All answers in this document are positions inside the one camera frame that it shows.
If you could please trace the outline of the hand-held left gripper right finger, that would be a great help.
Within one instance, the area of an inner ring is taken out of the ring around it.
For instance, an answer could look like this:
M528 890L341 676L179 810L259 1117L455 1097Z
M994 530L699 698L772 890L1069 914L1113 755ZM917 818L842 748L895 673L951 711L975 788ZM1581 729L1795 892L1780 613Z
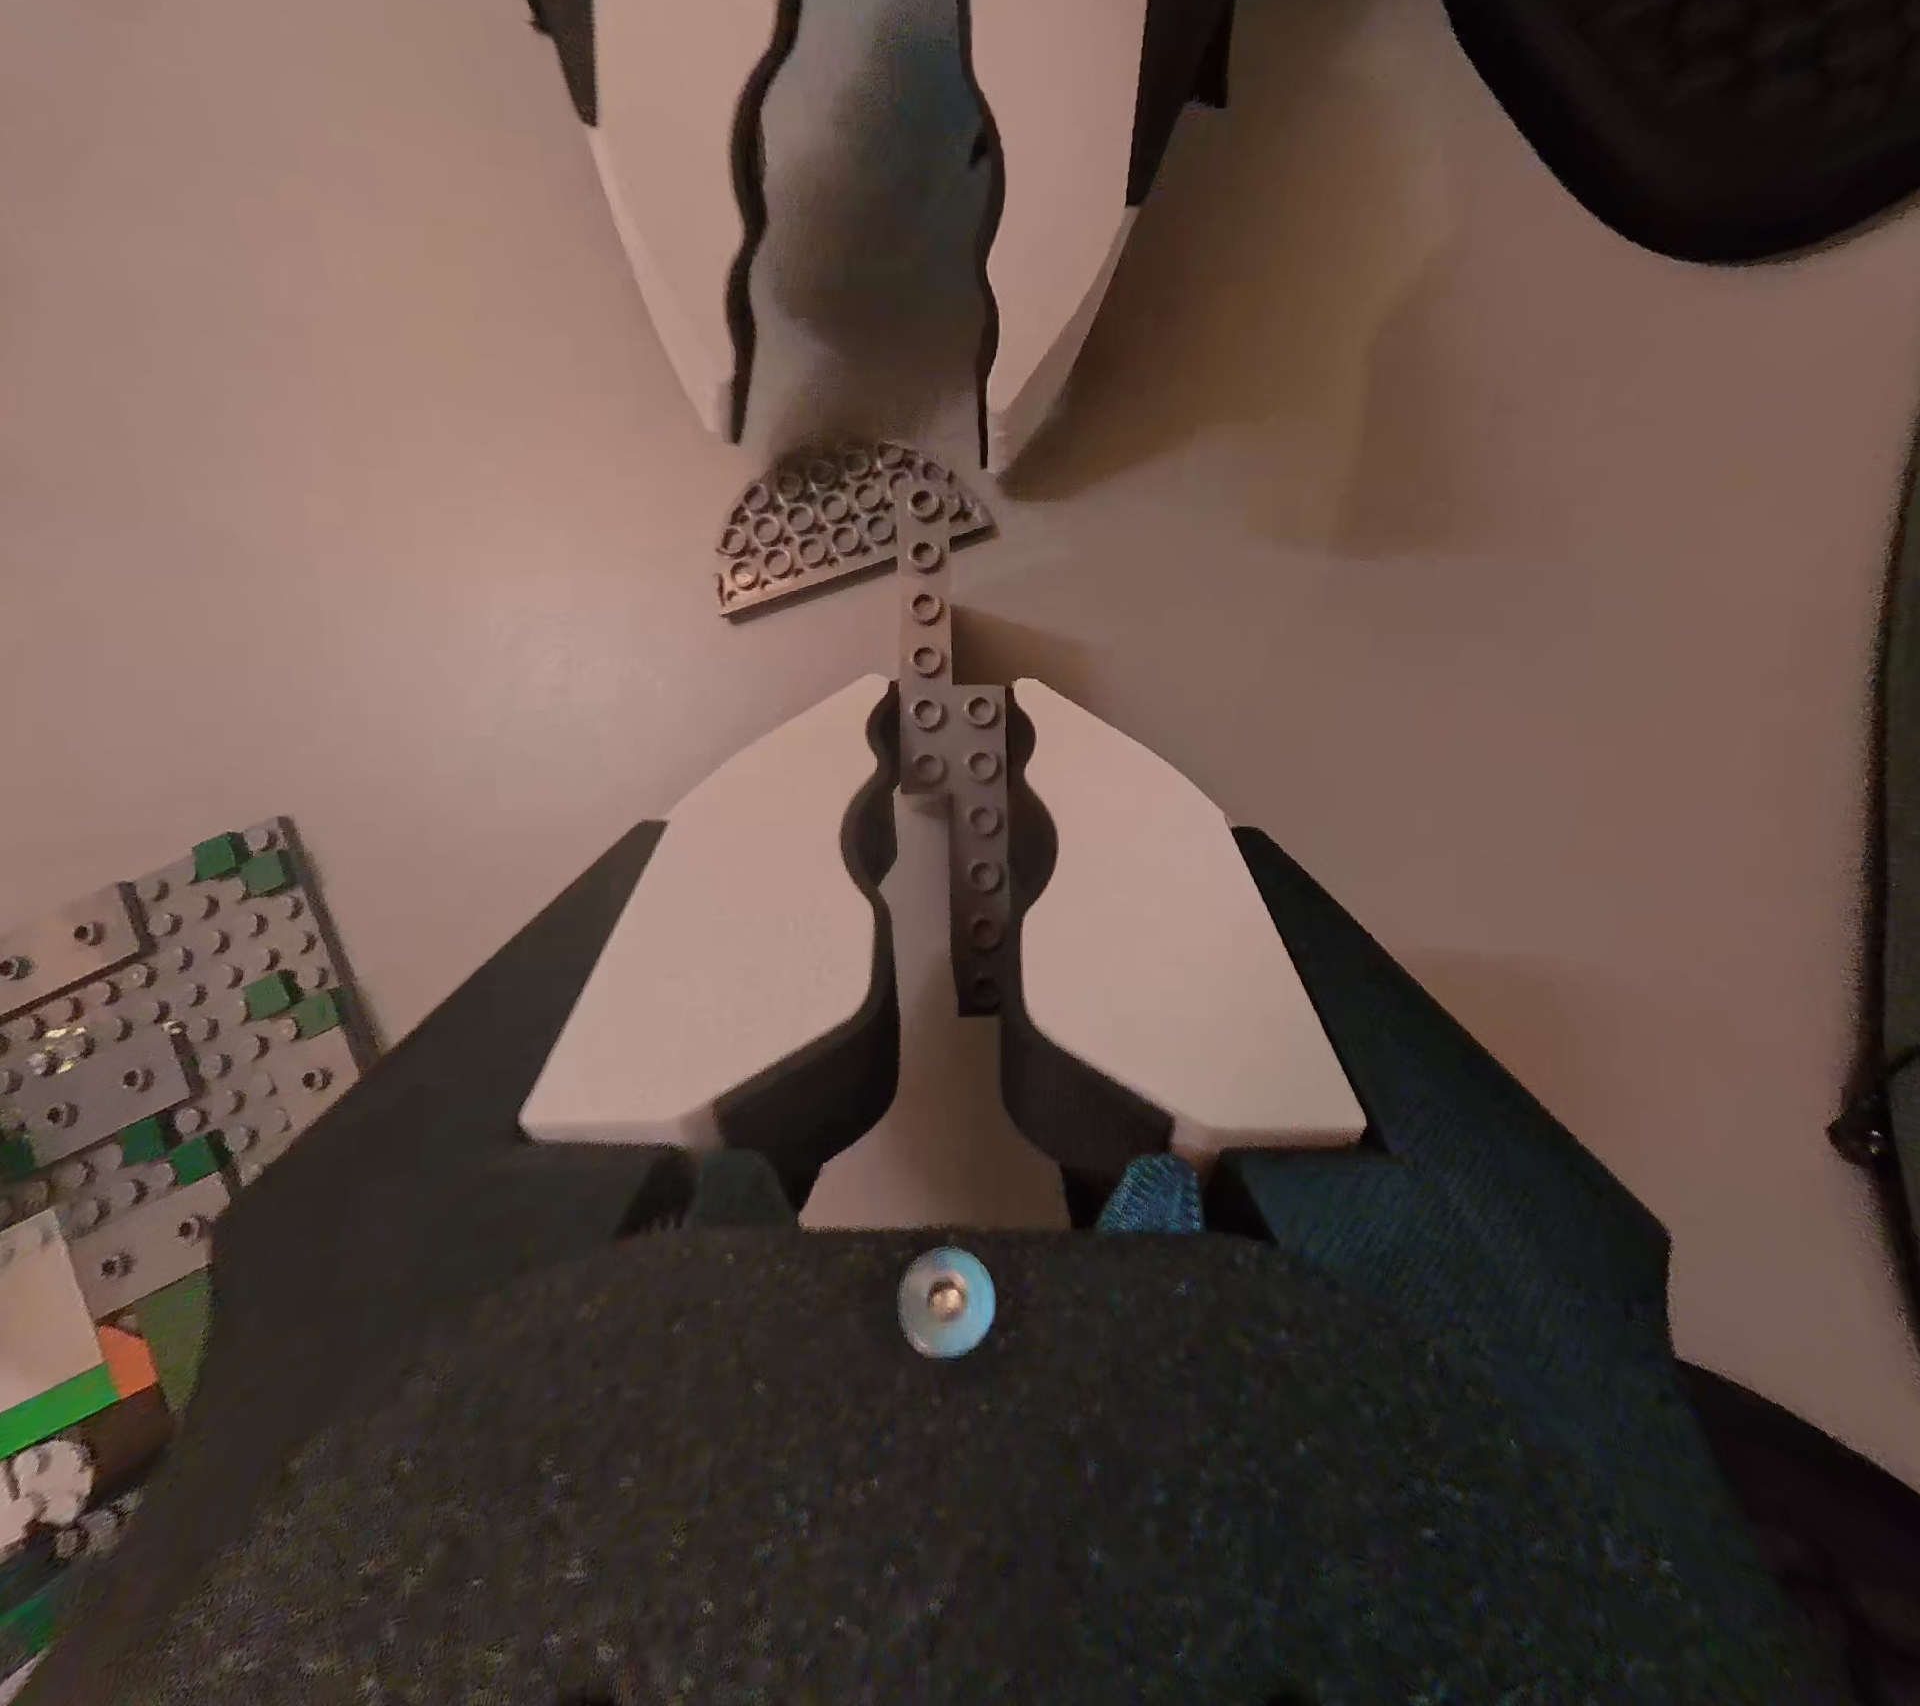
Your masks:
M1002 698L1002 1105L1101 1213L1171 1154L1349 1149L1364 1102L1224 810L1042 680Z

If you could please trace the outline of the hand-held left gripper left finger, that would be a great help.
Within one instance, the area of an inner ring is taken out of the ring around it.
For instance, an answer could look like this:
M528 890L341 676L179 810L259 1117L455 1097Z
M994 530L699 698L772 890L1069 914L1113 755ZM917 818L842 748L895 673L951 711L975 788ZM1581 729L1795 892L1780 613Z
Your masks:
M899 1084L895 727L870 673L674 803L521 1102L528 1139L754 1153L803 1209Z

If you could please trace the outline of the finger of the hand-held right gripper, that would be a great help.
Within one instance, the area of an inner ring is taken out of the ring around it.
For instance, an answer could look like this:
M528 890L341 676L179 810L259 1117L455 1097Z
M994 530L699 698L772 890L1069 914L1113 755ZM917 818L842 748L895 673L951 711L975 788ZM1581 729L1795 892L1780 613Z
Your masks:
M617 238L695 417L739 441L754 367L757 111L785 0L591 0L588 135Z
M984 252L984 469L1042 433L1135 226L1148 0L965 0L965 64L1002 189Z

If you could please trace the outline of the grey stepped brick wall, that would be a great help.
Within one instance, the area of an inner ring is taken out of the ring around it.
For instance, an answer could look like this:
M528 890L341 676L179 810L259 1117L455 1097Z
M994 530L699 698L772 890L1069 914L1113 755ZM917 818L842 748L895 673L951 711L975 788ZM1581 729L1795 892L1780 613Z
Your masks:
M950 502L898 485L899 788L946 824L950 964L964 1017L1002 1013L1013 908L1008 692L957 676Z

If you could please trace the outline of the dark grey half-round plate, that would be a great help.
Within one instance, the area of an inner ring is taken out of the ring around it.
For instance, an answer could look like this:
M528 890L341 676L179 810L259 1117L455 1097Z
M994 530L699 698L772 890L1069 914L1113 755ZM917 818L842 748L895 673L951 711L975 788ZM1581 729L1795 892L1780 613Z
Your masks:
M956 469L899 441L809 445L754 478L713 543L716 610L747 621L997 536Z

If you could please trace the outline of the grey brick baseplate build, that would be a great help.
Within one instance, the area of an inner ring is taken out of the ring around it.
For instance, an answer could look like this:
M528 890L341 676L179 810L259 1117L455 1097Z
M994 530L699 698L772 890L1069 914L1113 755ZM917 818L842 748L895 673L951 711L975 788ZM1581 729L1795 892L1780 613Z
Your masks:
M175 1441L215 1230L373 1065L296 825L4 931L4 1680Z

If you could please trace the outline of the person's green sweatshirt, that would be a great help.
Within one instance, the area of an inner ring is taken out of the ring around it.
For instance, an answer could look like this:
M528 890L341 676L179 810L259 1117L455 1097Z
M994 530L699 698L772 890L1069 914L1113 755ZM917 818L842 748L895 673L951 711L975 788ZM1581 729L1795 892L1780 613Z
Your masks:
M1866 695L1854 1068L1829 1141L1917 1230L1917 445L1878 578Z

